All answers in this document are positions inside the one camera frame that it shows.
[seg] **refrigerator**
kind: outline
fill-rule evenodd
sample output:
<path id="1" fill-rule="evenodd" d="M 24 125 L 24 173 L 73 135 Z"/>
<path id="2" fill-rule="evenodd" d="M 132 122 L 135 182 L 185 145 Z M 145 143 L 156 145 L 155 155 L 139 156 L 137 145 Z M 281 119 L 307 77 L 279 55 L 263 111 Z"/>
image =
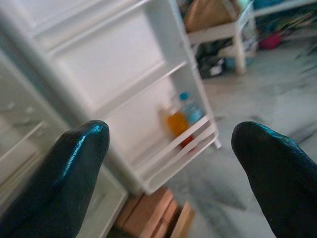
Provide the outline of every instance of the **refrigerator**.
<path id="1" fill-rule="evenodd" d="M 4 0 L 0 28 L 1 211 L 90 119 L 109 125 L 110 147 L 78 237 L 105 237 L 128 192 L 151 194 L 221 146 L 176 1 Z M 204 116 L 174 138 L 164 109 L 182 92 Z"/>

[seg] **plastic bottle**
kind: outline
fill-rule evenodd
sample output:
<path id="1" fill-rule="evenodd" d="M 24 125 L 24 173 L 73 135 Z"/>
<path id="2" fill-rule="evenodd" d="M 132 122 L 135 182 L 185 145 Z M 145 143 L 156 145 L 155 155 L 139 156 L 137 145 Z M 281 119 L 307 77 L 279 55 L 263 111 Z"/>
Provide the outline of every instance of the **plastic bottle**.
<path id="1" fill-rule="evenodd" d="M 169 107 L 167 109 L 167 113 L 168 113 L 168 116 L 166 119 L 167 125 L 175 137 L 178 137 L 180 134 L 182 134 L 184 131 L 186 131 L 190 127 L 189 123 L 186 120 L 185 115 L 179 112 L 175 106 Z M 185 140 L 183 140 L 180 143 L 180 146 L 184 148 L 193 139 L 194 137 L 190 135 L 189 137 L 187 137 Z"/>
<path id="2" fill-rule="evenodd" d="M 189 93 L 181 93 L 179 99 L 183 104 L 181 111 L 190 125 L 195 124 L 203 117 L 202 109 L 190 98 Z"/>

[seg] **orange liquid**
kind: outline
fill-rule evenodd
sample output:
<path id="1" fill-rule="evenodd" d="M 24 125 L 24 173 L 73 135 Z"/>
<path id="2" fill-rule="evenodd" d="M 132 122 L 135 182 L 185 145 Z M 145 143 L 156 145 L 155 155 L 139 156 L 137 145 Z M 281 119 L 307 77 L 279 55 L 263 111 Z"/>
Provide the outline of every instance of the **orange liquid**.
<path id="1" fill-rule="evenodd" d="M 189 123 L 186 121 L 185 116 L 180 112 L 176 112 L 173 115 L 169 115 L 167 117 L 167 124 L 175 137 L 178 137 L 180 134 L 182 134 L 184 131 L 186 131 L 190 127 Z M 194 137 L 190 135 L 189 137 L 187 137 L 185 140 L 183 140 L 180 143 L 180 146 L 184 148 L 193 139 Z"/>

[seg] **marble floor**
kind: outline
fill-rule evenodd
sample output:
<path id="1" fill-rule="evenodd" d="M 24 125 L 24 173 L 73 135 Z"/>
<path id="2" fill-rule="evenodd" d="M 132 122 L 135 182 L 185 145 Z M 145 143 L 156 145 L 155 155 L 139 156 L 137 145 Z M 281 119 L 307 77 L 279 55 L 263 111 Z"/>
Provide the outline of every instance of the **marble floor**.
<path id="1" fill-rule="evenodd" d="M 191 238 L 273 238 L 230 145 L 242 121 L 257 121 L 293 138 L 317 162 L 317 39 L 258 52 L 243 76 L 204 81 L 223 144 L 208 148 L 168 183 L 196 216 Z"/>

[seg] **orange juice bottle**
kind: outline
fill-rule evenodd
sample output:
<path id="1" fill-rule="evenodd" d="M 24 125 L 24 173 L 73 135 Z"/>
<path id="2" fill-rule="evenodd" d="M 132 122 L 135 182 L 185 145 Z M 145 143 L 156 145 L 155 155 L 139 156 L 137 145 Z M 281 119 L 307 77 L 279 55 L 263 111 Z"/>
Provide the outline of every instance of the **orange juice bottle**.
<path id="1" fill-rule="evenodd" d="M 170 131 L 175 137 L 178 137 L 190 127 L 189 123 L 186 121 L 185 115 L 177 111 L 175 107 L 170 107 L 168 109 L 168 116 L 166 120 Z M 180 143 L 180 146 L 184 148 L 193 139 L 194 137 L 190 135 Z"/>

